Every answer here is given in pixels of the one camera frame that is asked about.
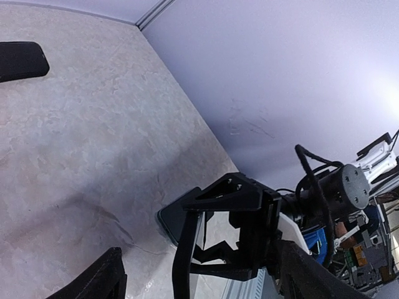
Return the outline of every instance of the black cable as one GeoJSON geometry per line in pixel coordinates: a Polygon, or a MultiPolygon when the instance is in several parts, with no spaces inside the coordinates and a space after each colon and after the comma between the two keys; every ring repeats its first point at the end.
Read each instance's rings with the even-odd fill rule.
{"type": "Polygon", "coordinates": [[[280,188],[280,189],[277,189],[276,191],[277,191],[277,192],[280,192],[280,191],[287,191],[287,192],[295,193],[294,190],[287,189],[287,188],[280,188]]]}
{"type": "Polygon", "coordinates": [[[395,133],[395,135],[393,135],[393,144],[392,144],[392,147],[391,147],[391,150],[390,150],[390,152],[392,152],[393,151],[393,148],[395,147],[395,144],[397,143],[397,141],[398,141],[398,136],[399,136],[399,130],[395,133]]]}
{"type": "MultiPolygon", "coordinates": [[[[312,172],[313,172],[314,174],[317,174],[318,172],[320,172],[320,171],[322,171],[322,170],[324,170],[324,169],[326,169],[326,168],[328,168],[328,167],[336,167],[336,168],[339,168],[339,167],[342,167],[343,165],[344,165],[344,164],[342,164],[342,162],[340,162],[340,161],[334,161],[334,162],[330,162],[330,163],[325,164],[325,165],[321,165],[321,166],[319,166],[318,168],[313,169],[312,172]]],[[[295,189],[295,197],[296,197],[297,200],[300,201],[300,202],[301,202],[301,200],[302,200],[302,199],[300,198],[300,192],[302,191],[302,189],[303,189],[303,187],[304,187],[304,184],[306,183],[307,180],[308,180],[308,175],[304,176],[304,177],[299,181],[299,183],[298,183],[298,185],[297,185],[297,187],[296,187],[296,189],[295,189]]]]}
{"type": "Polygon", "coordinates": [[[313,170],[310,168],[306,156],[315,159],[317,161],[323,162],[325,164],[332,164],[332,162],[316,156],[315,154],[309,152],[301,145],[297,145],[295,147],[295,151],[298,155],[302,167],[304,168],[304,171],[306,172],[306,175],[309,178],[309,182],[315,191],[315,195],[317,196],[317,198],[321,200],[322,213],[325,222],[325,238],[327,239],[327,255],[325,256],[325,259],[323,261],[323,266],[325,268],[328,268],[329,265],[331,264],[332,256],[334,254],[334,224],[332,222],[329,204],[326,198],[324,197],[323,191],[320,187],[319,182],[316,180],[313,170]]]}

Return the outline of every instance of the marble table surface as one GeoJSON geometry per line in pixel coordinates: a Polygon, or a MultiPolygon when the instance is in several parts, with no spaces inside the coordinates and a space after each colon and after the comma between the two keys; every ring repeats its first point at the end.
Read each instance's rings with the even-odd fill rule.
{"type": "MultiPolygon", "coordinates": [[[[45,298],[113,246],[126,298],[173,298],[155,214],[234,164],[136,27],[0,4],[12,40],[39,43],[50,72],[0,83],[0,298],[45,298]]],[[[226,221],[212,219],[209,245],[226,221]]],[[[196,297],[225,283],[201,277],[196,297]]]]}

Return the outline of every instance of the white robot part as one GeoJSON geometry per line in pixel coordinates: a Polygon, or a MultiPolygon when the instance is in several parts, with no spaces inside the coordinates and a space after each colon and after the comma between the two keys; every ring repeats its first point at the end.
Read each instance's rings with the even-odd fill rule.
{"type": "Polygon", "coordinates": [[[310,250],[307,248],[304,236],[300,232],[298,225],[294,221],[292,221],[291,218],[283,213],[280,213],[277,229],[282,232],[282,240],[293,241],[300,248],[302,248],[304,252],[310,254],[310,250]]]}
{"type": "Polygon", "coordinates": [[[352,162],[352,165],[361,168],[370,185],[381,174],[397,166],[396,155],[387,142],[374,146],[362,159],[352,162]]]}

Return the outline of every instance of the blue component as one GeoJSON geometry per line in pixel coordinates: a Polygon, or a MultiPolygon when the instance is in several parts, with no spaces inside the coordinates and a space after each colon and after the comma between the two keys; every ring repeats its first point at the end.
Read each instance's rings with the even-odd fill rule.
{"type": "Polygon", "coordinates": [[[307,248],[318,247],[319,254],[316,258],[318,263],[323,263],[327,255],[327,239],[325,238],[324,229],[304,235],[307,248]]]}

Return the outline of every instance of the white wall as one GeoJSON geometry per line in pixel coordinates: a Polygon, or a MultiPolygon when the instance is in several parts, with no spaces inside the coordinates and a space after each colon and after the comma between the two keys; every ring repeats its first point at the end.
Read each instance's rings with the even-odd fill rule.
{"type": "Polygon", "coordinates": [[[240,170],[303,175],[294,146],[349,162],[399,126],[396,1],[177,0],[144,35],[240,170]]]}
{"type": "Polygon", "coordinates": [[[158,0],[0,0],[0,4],[2,2],[61,7],[136,23],[158,0]]]}

